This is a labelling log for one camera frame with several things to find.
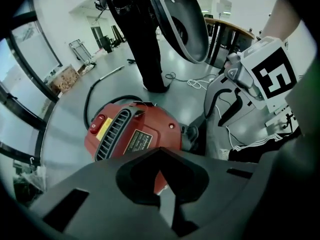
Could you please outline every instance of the black hose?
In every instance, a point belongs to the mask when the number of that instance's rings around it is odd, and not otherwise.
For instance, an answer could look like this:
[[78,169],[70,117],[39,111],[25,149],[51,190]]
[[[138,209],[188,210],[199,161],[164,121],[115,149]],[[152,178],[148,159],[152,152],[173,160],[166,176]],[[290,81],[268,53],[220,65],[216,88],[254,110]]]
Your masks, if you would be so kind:
[[[91,87],[90,87],[90,90],[86,96],[86,99],[85,99],[85,104],[84,104],[84,109],[83,109],[83,123],[84,123],[84,126],[85,128],[88,130],[89,127],[90,127],[90,124],[89,124],[89,121],[88,121],[88,105],[89,105],[89,101],[90,101],[90,97],[91,97],[91,93],[93,91],[93,89],[95,88],[95,86],[97,85],[97,83],[99,83],[101,81],[101,79],[98,79]],[[120,97],[117,97],[117,98],[114,98],[112,100],[110,100],[108,103],[104,104],[101,108],[99,108],[99,110],[95,113],[94,117],[93,118],[96,118],[96,116],[100,113],[101,110],[104,109],[104,107],[110,103],[116,103],[118,101],[121,101],[121,100],[134,100],[134,101],[140,101],[142,102],[142,100],[137,97],[137,96],[134,96],[134,95],[123,95],[123,96],[120,96]]]

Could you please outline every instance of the red switch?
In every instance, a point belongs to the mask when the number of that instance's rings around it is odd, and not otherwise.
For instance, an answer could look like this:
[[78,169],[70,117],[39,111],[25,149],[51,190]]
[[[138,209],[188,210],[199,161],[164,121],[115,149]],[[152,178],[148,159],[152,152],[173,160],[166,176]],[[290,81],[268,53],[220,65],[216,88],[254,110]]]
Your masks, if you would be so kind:
[[105,122],[106,117],[103,114],[98,115],[90,125],[90,133],[97,134],[102,124]]

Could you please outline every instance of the generator vent grille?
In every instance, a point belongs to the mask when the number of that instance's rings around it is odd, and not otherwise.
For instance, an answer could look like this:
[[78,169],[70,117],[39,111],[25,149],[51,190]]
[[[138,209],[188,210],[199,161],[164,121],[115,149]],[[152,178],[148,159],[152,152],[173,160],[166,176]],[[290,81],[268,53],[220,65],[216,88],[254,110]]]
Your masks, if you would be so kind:
[[97,152],[95,153],[96,161],[108,159],[111,156],[124,126],[127,124],[127,121],[130,120],[130,115],[131,112],[128,109],[123,109],[112,121],[100,142]]

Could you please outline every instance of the wooden desk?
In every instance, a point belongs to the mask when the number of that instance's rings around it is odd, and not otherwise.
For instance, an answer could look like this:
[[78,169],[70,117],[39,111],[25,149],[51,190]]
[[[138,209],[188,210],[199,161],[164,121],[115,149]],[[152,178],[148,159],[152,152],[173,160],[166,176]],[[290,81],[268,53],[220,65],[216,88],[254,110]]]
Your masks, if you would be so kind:
[[207,24],[214,26],[211,44],[209,47],[208,58],[207,58],[208,59],[207,62],[211,66],[214,65],[214,63],[217,59],[219,48],[220,48],[221,41],[222,41],[222,37],[223,37],[223,34],[225,32],[226,27],[231,28],[235,32],[233,42],[232,42],[230,50],[229,50],[229,54],[233,53],[240,34],[242,34],[250,39],[255,39],[254,34],[250,33],[249,31],[247,31],[241,27],[233,25],[229,22],[226,22],[226,21],[223,21],[220,19],[206,18],[206,17],[204,18],[204,20]]

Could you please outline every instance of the warning label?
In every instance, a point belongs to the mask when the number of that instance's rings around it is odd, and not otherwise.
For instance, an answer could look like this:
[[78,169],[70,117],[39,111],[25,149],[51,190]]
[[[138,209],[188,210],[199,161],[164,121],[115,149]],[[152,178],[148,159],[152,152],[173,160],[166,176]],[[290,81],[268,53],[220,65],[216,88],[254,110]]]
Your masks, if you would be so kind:
[[124,154],[147,149],[151,140],[152,135],[136,129],[124,151]]
[[106,131],[108,130],[108,128],[109,128],[109,126],[110,126],[110,124],[111,124],[112,121],[113,121],[113,120],[112,120],[110,117],[108,117],[108,118],[104,121],[103,125],[101,126],[101,129],[99,130],[98,134],[96,135],[96,138],[97,138],[99,141],[102,140],[103,136],[105,135],[105,133],[106,133]]

